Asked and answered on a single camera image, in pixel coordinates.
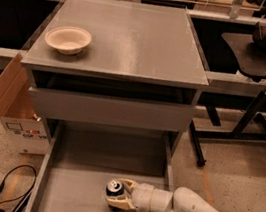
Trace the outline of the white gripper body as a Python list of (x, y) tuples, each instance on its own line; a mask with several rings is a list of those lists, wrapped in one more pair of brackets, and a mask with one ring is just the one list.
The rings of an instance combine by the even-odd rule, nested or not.
[(139, 184), (133, 189), (131, 201), (137, 212), (150, 212), (151, 195), (154, 189), (153, 185), (147, 183)]

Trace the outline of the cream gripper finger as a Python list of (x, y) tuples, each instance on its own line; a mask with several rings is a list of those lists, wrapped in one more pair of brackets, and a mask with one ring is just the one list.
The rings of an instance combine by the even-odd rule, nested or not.
[(124, 190), (131, 194), (133, 190), (138, 186), (138, 182), (135, 180), (120, 178), (120, 182), (123, 184)]
[(135, 206), (133, 203), (130, 201), (130, 199), (125, 198), (125, 199), (116, 199), (116, 198), (106, 198), (106, 202), (110, 207), (115, 207), (119, 208), (121, 210), (133, 210), (135, 209)]

